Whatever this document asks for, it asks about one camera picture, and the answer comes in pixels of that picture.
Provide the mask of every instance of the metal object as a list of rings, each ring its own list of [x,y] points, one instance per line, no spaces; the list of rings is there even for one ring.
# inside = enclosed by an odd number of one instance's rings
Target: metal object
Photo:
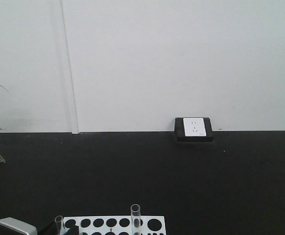
[[[0,219],[0,235],[37,235],[37,229],[14,218]]]

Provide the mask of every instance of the black table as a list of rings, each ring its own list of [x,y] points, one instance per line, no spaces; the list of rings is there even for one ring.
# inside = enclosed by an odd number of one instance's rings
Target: black table
[[[164,215],[168,235],[285,235],[285,131],[0,134],[0,218]]]

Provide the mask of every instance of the white outlet faceplate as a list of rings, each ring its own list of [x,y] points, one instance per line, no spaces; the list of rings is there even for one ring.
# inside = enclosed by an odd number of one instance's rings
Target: white outlet faceplate
[[[201,117],[183,118],[185,136],[207,136],[205,123]]]

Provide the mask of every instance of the white wall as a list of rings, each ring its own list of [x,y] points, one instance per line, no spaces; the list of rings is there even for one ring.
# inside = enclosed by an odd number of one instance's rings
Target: white wall
[[[65,49],[60,1],[0,0],[4,132],[72,131]]]
[[[64,0],[81,131],[285,130],[285,0]]]
[[[74,86],[60,0],[0,0],[5,132],[285,130],[285,0],[63,5]]]

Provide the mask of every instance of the electrical outlet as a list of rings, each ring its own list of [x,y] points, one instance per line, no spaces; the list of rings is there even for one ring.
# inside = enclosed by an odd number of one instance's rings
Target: electrical outlet
[[[185,136],[206,136],[206,128],[203,118],[183,118]]]
[[[174,134],[178,143],[213,142],[213,132],[208,117],[175,118]]]

